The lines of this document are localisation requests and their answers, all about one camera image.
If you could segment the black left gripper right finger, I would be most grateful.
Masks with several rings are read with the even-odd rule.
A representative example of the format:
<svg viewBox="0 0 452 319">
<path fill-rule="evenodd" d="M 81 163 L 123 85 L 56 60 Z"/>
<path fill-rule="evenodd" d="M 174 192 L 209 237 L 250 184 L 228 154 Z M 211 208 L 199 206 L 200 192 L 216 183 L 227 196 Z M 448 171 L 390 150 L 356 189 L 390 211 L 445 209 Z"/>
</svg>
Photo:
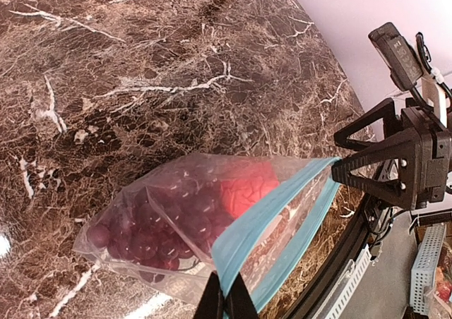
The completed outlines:
<svg viewBox="0 0 452 319">
<path fill-rule="evenodd" d="M 224 313 L 229 319 L 259 319 L 251 296 L 240 274 L 225 297 Z"/>
</svg>

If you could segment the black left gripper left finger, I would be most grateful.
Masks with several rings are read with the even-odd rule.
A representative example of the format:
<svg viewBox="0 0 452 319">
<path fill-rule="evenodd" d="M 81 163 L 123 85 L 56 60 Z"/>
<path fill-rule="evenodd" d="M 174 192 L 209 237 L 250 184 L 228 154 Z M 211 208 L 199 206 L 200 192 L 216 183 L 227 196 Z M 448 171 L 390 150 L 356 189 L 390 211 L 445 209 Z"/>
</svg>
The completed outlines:
<svg viewBox="0 0 452 319">
<path fill-rule="evenodd" d="M 216 272 L 211 272 L 193 319 L 223 319 L 224 296 Z"/>
</svg>

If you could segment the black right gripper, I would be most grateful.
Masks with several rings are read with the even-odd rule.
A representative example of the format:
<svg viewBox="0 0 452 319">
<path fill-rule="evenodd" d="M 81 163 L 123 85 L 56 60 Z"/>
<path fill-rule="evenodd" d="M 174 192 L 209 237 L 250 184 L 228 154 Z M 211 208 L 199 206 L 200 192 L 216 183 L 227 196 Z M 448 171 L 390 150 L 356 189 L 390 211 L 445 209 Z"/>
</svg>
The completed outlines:
<svg viewBox="0 0 452 319">
<path fill-rule="evenodd" d="M 399 116 L 395 110 L 393 99 L 386 98 L 334 133 L 339 148 L 362 151 L 337 161 L 331 167 L 333 180 L 406 210 L 443 200 L 450 133 L 419 107 L 404 108 Z M 377 121 L 384 140 L 374 144 L 353 138 Z"/>
</svg>

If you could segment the purple toy grapes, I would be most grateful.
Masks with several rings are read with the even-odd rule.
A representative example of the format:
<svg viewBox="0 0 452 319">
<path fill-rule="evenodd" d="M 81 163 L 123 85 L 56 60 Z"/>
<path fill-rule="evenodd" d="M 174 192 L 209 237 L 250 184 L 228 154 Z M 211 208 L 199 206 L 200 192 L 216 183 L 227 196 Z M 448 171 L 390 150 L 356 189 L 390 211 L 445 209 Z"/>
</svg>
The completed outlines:
<svg viewBox="0 0 452 319">
<path fill-rule="evenodd" d="M 223 208 L 220 181 L 184 173 L 123 188 L 86 231 L 88 243 L 110 258 L 161 270 L 183 271 L 182 261 L 210 255 L 232 223 Z"/>
</svg>

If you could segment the red toy fruit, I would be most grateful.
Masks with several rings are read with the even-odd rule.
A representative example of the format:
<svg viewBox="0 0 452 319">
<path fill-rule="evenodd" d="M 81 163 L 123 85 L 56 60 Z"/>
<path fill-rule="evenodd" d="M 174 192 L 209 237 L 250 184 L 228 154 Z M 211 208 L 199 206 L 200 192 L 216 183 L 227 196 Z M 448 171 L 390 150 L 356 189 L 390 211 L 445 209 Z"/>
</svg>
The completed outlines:
<svg viewBox="0 0 452 319">
<path fill-rule="evenodd" d="M 269 161 L 241 159 L 220 180 L 222 206 L 236 219 L 279 185 Z"/>
</svg>

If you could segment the clear zip top bag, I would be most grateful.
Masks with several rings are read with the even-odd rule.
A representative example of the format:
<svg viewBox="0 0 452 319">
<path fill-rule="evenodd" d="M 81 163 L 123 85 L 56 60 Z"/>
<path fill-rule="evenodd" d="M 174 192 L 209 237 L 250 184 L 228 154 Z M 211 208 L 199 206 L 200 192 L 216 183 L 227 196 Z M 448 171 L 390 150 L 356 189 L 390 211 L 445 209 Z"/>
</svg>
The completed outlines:
<svg viewBox="0 0 452 319">
<path fill-rule="evenodd" d="M 188 303 L 200 300 L 212 272 L 226 294 L 239 276 L 260 311 L 333 203 L 334 162 L 192 153 L 123 187 L 73 248 Z"/>
</svg>

